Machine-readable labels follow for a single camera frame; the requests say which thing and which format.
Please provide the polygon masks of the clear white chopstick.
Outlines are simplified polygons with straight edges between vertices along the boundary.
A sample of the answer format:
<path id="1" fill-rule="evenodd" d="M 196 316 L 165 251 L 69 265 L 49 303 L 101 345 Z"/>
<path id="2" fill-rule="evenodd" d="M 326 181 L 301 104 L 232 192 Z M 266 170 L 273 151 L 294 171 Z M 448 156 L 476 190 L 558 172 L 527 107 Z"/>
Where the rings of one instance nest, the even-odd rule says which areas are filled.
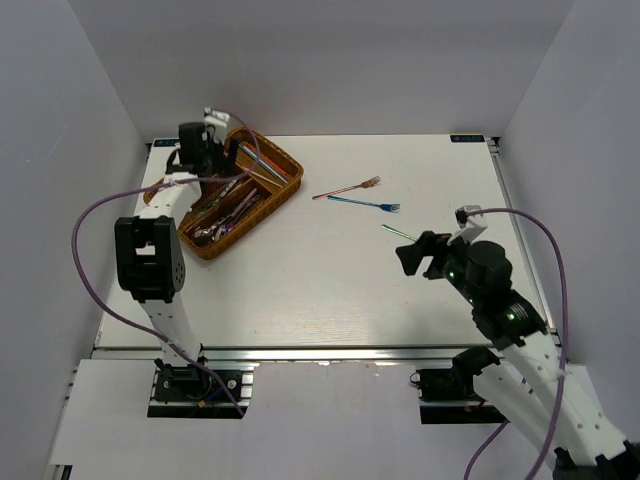
<path id="1" fill-rule="evenodd" d="M 245 173 L 247 173 L 248 175 L 253 176 L 255 178 L 258 178 L 260 180 L 263 180 L 264 182 L 266 182 L 268 184 L 271 184 L 271 185 L 275 186 L 276 188 L 282 188 L 283 187 L 283 185 L 279 184 L 275 180 L 271 180 L 271 179 L 267 178 L 266 176 L 261 175 L 261 174 L 259 174 L 257 172 L 250 171 L 250 170 L 245 170 Z"/>

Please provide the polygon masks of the pink handled knife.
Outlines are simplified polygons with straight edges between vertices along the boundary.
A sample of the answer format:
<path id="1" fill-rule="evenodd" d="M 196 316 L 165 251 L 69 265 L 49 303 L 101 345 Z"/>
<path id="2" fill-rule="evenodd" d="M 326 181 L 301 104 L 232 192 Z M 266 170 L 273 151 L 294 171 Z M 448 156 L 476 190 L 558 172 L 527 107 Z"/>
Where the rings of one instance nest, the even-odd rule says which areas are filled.
<path id="1" fill-rule="evenodd" d="M 200 207 L 201 212 L 206 212 L 214 205 L 219 203 L 222 199 L 224 199 L 237 185 L 239 181 L 233 180 L 224 186 L 218 187 L 216 190 L 213 190 L 206 198 L 204 203 Z"/>

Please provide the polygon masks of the green handled rainbow fork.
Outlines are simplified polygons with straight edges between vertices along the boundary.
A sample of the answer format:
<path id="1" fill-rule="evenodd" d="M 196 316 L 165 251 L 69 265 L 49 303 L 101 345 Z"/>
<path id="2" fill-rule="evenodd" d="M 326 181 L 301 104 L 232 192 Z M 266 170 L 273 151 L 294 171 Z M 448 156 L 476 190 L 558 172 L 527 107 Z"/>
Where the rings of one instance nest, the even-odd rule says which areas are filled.
<path id="1" fill-rule="evenodd" d="M 400 236 L 400 237 L 405 238 L 407 240 L 410 240 L 412 242 L 415 242 L 417 240 L 414 236 L 409 235 L 407 233 L 404 233 L 404 232 L 402 232 L 402 231 L 400 231 L 400 230 L 398 230 L 396 228 L 393 228 L 393 227 L 391 227 L 389 225 L 382 224 L 381 227 L 387 232 L 390 232 L 392 234 L 395 234 L 397 236 Z"/>

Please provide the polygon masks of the iridescent purple spoon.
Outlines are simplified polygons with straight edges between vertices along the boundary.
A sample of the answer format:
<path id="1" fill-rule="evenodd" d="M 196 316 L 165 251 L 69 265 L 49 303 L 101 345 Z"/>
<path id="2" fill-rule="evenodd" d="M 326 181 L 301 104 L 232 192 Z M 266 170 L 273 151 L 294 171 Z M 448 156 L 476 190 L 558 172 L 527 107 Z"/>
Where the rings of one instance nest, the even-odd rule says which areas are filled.
<path id="1" fill-rule="evenodd" d="M 257 202 L 262 199 L 262 195 L 257 191 L 251 193 L 244 198 L 231 212 L 231 214 L 221 223 L 219 231 L 216 233 L 218 238 L 228 234 L 234 226 L 239 222 L 241 217 L 250 210 Z"/>

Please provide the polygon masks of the blue iridescent fork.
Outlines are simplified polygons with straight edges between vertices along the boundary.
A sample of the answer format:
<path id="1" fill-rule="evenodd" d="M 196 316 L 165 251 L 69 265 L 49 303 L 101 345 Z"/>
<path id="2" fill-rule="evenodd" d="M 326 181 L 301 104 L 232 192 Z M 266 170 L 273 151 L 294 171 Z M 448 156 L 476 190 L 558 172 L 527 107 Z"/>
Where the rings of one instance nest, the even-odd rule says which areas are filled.
<path id="1" fill-rule="evenodd" d="M 343 203 L 349 203 L 349 204 L 355 204 L 355 205 L 362 205 L 362 206 L 367 206 L 367 207 L 373 207 L 373 208 L 378 208 L 382 211 L 385 212 L 390 212 L 390 213 L 395 213 L 398 212 L 401 208 L 401 206 L 397 203 L 375 203 L 375 202 L 368 202 L 368 201 L 363 201 L 363 200 L 355 200 L 355 199 L 350 199 L 350 198 L 343 198 L 343 197 L 338 197 L 338 196 L 334 196 L 334 195 L 329 195 L 327 197 L 328 200 L 332 200 L 332 201 L 338 201 L 338 202 L 343 202 Z"/>

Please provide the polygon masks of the rose gold fork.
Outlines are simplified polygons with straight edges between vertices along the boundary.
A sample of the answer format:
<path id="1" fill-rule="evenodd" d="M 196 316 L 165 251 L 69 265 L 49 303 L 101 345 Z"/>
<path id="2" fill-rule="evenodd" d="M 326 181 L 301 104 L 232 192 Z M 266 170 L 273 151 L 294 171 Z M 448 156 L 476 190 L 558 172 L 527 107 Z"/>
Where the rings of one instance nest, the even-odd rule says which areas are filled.
<path id="1" fill-rule="evenodd" d="M 359 184 L 356 185 L 352 185 L 352 186 L 348 186 L 348 187 L 344 187 L 338 190 L 334 190 L 331 192 L 326 192 L 323 194 L 318 194 L 312 197 L 313 200 L 320 200 L 320 199 L 324 199 L 324 198 L 328 198 L 329 196 L 335 196 L 337 194 L 340 193 L 346 193 L 349 191 L 353 191 L 353 190 L 357 190 L 357 189 L 369 189 L 369 188 L 373 188 L 377 185 L 379 185 L 381 182 L 381 178 L 379 176 L 375 176 L 373 178 L 370 178 L 368 180 L 365 180 Z"/>

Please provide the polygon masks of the red chopstick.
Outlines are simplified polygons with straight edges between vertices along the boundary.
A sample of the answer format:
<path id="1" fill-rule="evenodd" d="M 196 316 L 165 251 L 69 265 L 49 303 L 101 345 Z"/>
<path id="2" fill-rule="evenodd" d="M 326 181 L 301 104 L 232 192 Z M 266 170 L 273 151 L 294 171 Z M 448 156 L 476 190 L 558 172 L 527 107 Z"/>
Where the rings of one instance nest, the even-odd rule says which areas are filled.
<path id="1" fill-rule="evenodd" d="M 259 156 L 260 156 L 260 157 L 262 157 L 263 159 L 265 159 L 267 162 L 269 162 L 269 163 L 271 163 L 272 165 L 274 165 L 274 166 L 275 166 L 275 168 L 276 168 L 277 170 L 279 170 L 279 171 L 280 171 L 280 172 L 281 172 L 281 173 L 282 173 L 282 174 L 283 174 L 283 175 L 288 179 L 288 176 L 287 176 L 286 172 L 285 172 L 281 167 L 279 167 L 275 162 L 271 161 L 270 159 L 268 159 L 267 157 L 264 157 L 264 156 L 262 156 L 262 155 L 259 155 Z"/>

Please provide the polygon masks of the green patterned handle utensil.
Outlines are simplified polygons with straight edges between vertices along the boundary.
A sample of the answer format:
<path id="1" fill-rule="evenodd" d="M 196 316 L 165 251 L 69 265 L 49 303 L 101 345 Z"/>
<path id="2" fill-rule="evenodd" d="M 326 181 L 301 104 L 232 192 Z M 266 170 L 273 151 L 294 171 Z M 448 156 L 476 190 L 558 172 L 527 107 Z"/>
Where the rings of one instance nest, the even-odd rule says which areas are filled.
<path id="1" fill-rule="evenodd" d="M 207 212 L 209 212 L 211 209 L 216 207 L 222 200 L 225 199 L 225 197 L 226 197 L 226 194 L 218 193 L 215 195 L 211 195 L 205 199 L 200 199 L 198 202 L 196 202 L 192 206 L 191 210 L 185 215 L 182 223 L 185 225 L 188 225 L 189 223 L 196 221 L 197 219 L 205 215 Z"/>

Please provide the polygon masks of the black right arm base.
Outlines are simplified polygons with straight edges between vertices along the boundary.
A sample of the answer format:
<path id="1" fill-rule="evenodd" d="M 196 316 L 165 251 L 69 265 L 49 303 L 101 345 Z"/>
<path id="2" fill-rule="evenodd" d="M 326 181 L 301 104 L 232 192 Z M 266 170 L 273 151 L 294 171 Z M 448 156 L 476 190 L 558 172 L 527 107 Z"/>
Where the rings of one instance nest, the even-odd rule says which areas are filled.
<path id="1" fill-rule="evenodd" d="M 448 369 L 419 369 L 409 377 L 423 425 L 500 424 L 505 418 Z"/>

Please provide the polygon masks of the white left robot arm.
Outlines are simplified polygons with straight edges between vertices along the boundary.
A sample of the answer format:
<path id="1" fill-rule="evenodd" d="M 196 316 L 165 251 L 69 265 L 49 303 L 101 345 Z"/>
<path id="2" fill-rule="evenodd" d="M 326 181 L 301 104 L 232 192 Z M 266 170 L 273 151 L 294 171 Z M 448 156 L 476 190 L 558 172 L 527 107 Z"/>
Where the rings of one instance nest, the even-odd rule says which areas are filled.
<path id="1" fill-rule="evenodd" d="M 180 294 L 186 267 L 177 227 L 204 187 L 236 174 L 235 161 L 224 149 L 229 122 L 229 114 L 215 112 L 200 122 L 181 124 L 179 146 L 170 153 L 151 200 L 139 213 L 115 224 L 119 285 L 139 303 L 160 336 L 162 362 L 182 368 L 176 384 L 191 399 L 209 392 L 212 377 L 186 360 L 199 357 L 201 344 Z"/>

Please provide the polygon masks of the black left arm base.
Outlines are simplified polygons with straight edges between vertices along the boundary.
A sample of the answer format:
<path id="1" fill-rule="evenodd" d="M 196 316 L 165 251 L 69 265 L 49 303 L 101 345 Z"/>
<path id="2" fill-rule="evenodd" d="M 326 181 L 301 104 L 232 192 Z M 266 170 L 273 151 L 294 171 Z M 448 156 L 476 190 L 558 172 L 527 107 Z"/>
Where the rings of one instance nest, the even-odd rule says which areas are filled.
<path id="1" fill-rule="evenodd" d="M 172 366 L 154 361 L 148 418 L 241 419 L 248 408 L 253 373 L 222 369 L 220 380 L 193 365 Z"/>

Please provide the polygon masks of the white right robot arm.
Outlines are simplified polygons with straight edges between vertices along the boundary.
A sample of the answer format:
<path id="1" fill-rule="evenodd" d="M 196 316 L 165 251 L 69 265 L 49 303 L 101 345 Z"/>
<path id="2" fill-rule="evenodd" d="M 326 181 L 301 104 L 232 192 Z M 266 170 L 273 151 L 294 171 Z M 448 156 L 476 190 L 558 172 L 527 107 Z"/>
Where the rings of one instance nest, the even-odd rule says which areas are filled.
<path id="1" fill-rule="evenodd" d="M 424 232 L 396 248 L 403 271 L 446 280 L 471 307 L 489 347 L 452 361 L 451 384 L 461 397 L 492 404 L 553 464 L 556 479 L 636 479 L 639 447 L 629 441 L 561 363 L 561 351 L 536 309 L 512 287 L 502 246 Z"/>

